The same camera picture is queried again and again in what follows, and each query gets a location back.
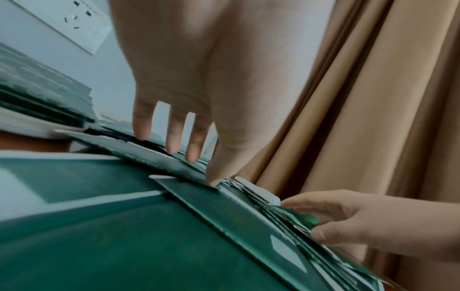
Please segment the human hand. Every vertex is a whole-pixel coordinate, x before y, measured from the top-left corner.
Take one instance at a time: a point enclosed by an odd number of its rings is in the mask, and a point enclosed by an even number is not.
[[[329,218],[311,231],[321,244],[366,244],[399,255],[460,261],[458,204],[336,190],[299,194],[281,206]]]
[[[186,115],[196,113],[185,157],[194,163],[214,122],[219,144],[206,173],[212,185],[236,174],[280,129],[309,76],[330,12],[324,0],[110,4],[136,80],[136,137],[149,137],[156,103],[168,103],[166,149],[177,152]]]

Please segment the wall socket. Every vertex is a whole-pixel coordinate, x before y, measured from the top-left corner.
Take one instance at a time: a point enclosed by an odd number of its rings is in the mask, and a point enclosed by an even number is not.
[[[10,0],[94,55],[112,30],[109,16],[89,0]]]

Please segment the curtain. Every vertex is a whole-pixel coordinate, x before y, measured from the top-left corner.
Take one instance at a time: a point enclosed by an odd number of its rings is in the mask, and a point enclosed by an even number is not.
[[[301,98],[239,175],[281,198],[460,202],[459,56],[459,0],[339,0]],[[460,265],[346,251],[408,290],[460,284]]]

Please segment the wall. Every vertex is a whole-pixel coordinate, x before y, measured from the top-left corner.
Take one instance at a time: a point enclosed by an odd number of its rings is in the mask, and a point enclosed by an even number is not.
[[[106,0],[92,1],[109,14]],[[135,83],[113,32],[91,56],[12,2],[0,0],[0,42],[91,87],[94,105],[123,120],[131,119]],[[153,132],[166,135],[168,113],[168,106],[157,106]],[[192,123],[189,116],[183,144],[188,142]],[[215,137],[215,130],[210,135],[207,144]]]

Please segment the brown table surface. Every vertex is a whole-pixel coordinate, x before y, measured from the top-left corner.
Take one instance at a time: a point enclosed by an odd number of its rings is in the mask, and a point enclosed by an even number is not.
[[[38,151],[38,152],[68,152],[70,140],[43,140],[20,136],[0,130],[0,150]],[[385,284],[385,291],[404,291],[403,288]]]

